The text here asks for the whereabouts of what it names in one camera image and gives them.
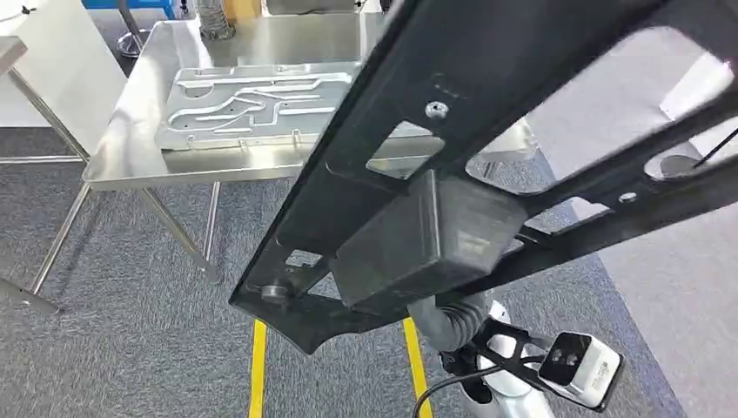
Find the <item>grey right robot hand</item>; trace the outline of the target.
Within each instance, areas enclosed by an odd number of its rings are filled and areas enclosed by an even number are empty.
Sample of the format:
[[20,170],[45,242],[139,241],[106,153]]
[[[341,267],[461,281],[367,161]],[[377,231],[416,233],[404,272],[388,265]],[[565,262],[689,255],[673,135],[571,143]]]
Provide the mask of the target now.
[[354,311],[387,314],[489,274],[527,213],[476,179],[426,172],[336,253],[332,274]]

